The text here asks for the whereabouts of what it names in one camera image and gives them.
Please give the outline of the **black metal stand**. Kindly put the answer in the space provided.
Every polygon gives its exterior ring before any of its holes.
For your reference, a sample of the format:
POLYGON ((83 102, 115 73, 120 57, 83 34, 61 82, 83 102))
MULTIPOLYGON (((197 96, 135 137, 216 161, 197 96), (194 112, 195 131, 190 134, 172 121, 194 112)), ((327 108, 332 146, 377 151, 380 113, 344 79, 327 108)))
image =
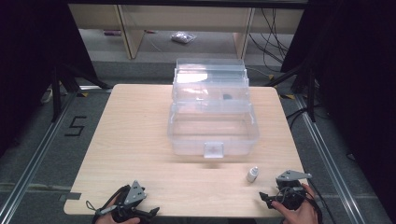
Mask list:
POLYGON ((77 93, 81 91, 81 87, 78 85, 76 78, 82 77, 102 90, 112 89, 112 86, 101 81, 95 72, 85 73, 67 63, 57 63, 53 67, 50 77, 53 99, 53 116, 51 121, 55 121, 59 118, 62 112, 60 84, 63 84, 67 92, 77 93))
POLYGON ((295 76, 291 90, 294 93, 301 92, 304 88, 307 88, 307 106, 305 111, 308 113, 308 117, 311 118, 312 122, 315 122, 314 114, 314 100, 315 100, 315 74, 312 66, 308 62, 303 62, 296 67, 290 69, 282 76, 264 84, 264 87, 274 87, 277 84, 295 76))

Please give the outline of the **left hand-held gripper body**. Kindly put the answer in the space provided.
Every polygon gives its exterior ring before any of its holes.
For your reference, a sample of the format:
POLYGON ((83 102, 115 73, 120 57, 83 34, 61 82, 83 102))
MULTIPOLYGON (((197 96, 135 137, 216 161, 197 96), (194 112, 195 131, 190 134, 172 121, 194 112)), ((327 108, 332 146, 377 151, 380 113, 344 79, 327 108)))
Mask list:
POLYGON ((127 185, 121 190, 114 205, 116 208, 111 212, 115 222, 121 223, 130 218, 138 217, 141 221, 147 218, 145 214, 137 209, 137 206, 146 198, 144 189, 137 181, 132 185, 127 185))

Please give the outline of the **aluminium floor rail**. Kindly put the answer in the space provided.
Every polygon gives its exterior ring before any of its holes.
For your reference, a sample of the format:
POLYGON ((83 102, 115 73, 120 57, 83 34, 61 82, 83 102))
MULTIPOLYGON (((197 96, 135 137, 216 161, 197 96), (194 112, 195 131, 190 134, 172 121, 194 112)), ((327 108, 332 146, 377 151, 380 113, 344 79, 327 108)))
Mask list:
POLYGON ((75 93, 68 93, 65 96, 64 104, 61 106, 61 112, 58 117, 50 124, 43 139, 35 150, 33 157, 25 167, 18 182, 14 185, 12 191, 9 193, 5 203, 0 208, 0 224, 8 224, 15 214, 21 200, 28 189, 33 177, 35 176, 41 162, 45 158, 55 135, 57 134, 66 112, 70 105, 75 101, 77 95, 75 93))
POLYGON ((304 101, 304 97, 297 94, 295 96, 295 99, 297 106, 300 109, 305 109, 305 112, 303 114, 304 123, 307 126, 311 137, 313 138, 316 149, 318 150, 318 154, 323 160, 324 166, 351 223, 367 224, 367 221, 363 217, 362 211, 360 210, 357 201, 354 199, 349 187, 347 186, 347 182, 343 178, 339 168, 335 163, 334 158, 332 157, 331 152, 328 149, 328 146, 326 145, 317 124, 312 120, 313 116, 310 116, 307 112, 308 104, 304 101))

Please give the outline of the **clear plastic storage box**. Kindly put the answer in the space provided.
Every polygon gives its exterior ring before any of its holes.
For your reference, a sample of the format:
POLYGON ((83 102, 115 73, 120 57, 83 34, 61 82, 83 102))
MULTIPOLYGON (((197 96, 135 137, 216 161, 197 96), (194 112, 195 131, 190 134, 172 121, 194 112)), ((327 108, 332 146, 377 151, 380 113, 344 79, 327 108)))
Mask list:
POLYGON ((178 59, 167 134, 177 155, 247 155, 260 131, 244 62, 178 59))

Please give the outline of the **person's left hand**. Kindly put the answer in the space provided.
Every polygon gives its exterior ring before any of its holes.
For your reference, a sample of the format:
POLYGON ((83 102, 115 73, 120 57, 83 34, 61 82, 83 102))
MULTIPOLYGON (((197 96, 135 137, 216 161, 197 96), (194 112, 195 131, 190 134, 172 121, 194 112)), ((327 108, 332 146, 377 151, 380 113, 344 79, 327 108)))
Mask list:
POLYGON ((113 220, 113 217, 110 214, 106 214, 97 218, 93 224, 139 224, 140 219, 138 217, 130 218, 124 222, 118 223, 113 220))

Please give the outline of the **wooden shelf unit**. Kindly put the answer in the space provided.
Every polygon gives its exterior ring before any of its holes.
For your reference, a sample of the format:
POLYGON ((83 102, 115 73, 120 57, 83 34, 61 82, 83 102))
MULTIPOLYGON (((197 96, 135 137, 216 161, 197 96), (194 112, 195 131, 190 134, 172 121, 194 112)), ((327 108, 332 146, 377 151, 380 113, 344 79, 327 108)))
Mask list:
POLYGON ((270 24, 279 34, 293 35, 300 9, 243 7, 171 7, 70 4, 80 29, 119 30, 128 58, 136 57, 146 30, 232 33, 237 57, 243 59, 248 34, 268 33, 270 24))

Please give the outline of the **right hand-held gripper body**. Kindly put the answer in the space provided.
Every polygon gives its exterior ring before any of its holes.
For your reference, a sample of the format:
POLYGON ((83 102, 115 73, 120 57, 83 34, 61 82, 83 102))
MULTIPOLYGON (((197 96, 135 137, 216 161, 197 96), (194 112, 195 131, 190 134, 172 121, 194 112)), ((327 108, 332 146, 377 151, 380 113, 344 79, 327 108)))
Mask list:
POLYGON ((302 187, 301 179, 311 178, 311 174, 287 170, 276 178, 278 194, 276 201, 289 210, 297 210, 304 201, 307 191, 302 187))

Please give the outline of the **small white dropper bottle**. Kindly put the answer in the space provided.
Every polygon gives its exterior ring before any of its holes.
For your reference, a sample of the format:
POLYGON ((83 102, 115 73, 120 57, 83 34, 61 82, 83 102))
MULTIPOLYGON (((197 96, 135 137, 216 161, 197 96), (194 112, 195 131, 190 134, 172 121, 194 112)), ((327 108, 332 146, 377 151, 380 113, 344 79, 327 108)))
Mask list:
POLYGON ((253 183, 259 175, 259 168, 257 166, 252 167, 248 172, 246 179, 249 183, 253 183))

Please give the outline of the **person's right hand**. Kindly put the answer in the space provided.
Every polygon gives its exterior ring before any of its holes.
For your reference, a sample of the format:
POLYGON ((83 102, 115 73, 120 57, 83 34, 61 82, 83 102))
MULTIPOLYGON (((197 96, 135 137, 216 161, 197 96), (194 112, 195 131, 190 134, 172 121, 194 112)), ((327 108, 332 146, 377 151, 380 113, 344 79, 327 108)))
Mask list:
POLYGON ((272 201, 272 206, 284 217, 281 224, 319 224, 318 212, 308 200, 295 211, 276 201, 272 201))

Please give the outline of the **clear plastic bag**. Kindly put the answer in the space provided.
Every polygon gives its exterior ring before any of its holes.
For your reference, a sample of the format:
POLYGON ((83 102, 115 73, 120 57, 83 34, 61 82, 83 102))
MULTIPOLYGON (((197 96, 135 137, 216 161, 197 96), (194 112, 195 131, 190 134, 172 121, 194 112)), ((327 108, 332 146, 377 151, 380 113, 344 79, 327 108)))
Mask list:
POLYGON ((194 34, 188 32, 175 32, 171 34, 171 40, 180 44, 188 44, 196 38, 194 34))

